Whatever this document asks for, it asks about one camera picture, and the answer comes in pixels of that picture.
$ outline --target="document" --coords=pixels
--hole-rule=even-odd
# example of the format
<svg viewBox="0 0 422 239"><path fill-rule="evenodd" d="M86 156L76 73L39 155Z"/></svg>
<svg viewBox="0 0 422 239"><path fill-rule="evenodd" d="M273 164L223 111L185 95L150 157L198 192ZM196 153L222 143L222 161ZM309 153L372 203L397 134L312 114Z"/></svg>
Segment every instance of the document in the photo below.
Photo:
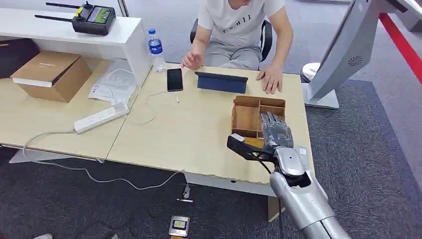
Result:
<svg viewBox="0 0 422 239"><path fill-rule="evenodd" d="M114 60L107 71L93 85L88 98L111 102L112 105L127 103L136 89L135 76L128 61Z"/></svg>

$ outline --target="white power strip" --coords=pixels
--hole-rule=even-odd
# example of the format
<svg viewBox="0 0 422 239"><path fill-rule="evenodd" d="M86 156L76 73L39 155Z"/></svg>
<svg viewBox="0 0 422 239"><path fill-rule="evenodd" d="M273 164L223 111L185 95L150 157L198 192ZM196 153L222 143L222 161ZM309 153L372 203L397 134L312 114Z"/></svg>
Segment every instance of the white power strip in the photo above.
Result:
<svg viewBox="0 0 422 239"><path fill-rule="evenodd" d="M129 109L127 105L124 103L118 103L111 108L76 121L74 123L74 127L76 133L83 133L128 113Z"/></svg>

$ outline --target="black phone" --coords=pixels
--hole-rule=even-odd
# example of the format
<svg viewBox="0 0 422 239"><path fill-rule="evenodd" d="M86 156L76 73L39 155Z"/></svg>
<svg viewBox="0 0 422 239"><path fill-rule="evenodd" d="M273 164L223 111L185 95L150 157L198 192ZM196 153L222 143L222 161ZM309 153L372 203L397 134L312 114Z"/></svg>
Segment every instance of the black phone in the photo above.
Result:
<svg viewBox="0 0 422 239"><path fill-rule="evenodd" d="M182 69L170 69L167 70L167 91L182 91L183 90L183 81L182 81Z"/></svg>

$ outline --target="cardboard organizer tray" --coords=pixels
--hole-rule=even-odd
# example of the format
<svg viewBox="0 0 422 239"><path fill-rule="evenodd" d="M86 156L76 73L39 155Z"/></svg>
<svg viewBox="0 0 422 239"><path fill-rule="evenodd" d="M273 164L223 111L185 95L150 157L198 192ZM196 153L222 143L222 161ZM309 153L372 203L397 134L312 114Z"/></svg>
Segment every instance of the cardboard organizer tray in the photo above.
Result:
<svg viewBox="0 0 422 239"><path fill-rule="evenodd" d="M236 96L231 111L231 131L245 137L245 142L262 147L264 135L261 113L271 112L285 120L286 101L283 99Z"/></svg>

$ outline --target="robot finger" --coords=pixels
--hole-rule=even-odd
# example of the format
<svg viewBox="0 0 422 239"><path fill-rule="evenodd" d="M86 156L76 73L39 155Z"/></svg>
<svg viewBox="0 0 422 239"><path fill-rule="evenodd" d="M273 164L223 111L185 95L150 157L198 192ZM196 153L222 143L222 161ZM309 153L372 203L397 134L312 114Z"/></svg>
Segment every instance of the robot finger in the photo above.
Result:
<svg viewBox="0 0 422 239"><path fill-rule="evenodd" d="M274 119L274 115L271 112L267 112L268 120L270 121L270 124L274 124L276 121Z"/></svg>

